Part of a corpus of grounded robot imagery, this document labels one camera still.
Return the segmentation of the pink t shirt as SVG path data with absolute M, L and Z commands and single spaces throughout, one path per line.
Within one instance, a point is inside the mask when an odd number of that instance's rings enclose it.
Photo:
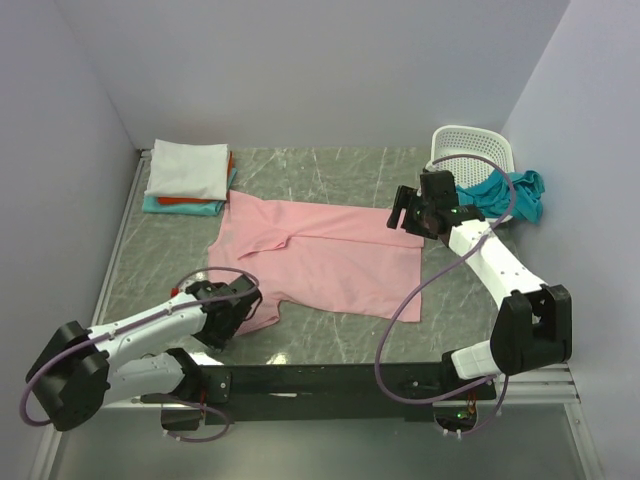
M 389 319 L 421 281 L 424 240 L 392 230 L 385 209 L 263 200 L 230 191 L 210 278 L 258 278 L 263 301 L 239 328 L 277 323 L 283 301 L 332 313 Z

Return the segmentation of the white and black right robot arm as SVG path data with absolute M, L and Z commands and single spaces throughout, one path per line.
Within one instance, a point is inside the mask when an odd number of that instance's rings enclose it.
M 572 299 L 529 271 L 474 205 L 460 204 L 449 171 L 423 171 L 420 186 L 396 191 L 391 229 L 441 241 L 476 274 L 498 307 L 488 340 L 444 355 L 439 387 L 460 399 L 474 380 L 517 375 L 562 363 L 572 354 Z

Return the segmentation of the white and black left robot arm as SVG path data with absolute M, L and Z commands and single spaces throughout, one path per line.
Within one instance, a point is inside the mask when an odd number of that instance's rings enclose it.
M 69 431 L 105 405 L 147 394 L 205 409 L 205 377 L 193 356 L 181 348 L 150 350 L 185 336 L 223 348 L 262 301 L 259 280 L 233 272 L 231 283 L 176 286 L 169 300 L 113 323 L 59 327 L 26 375 L 22 421 Z

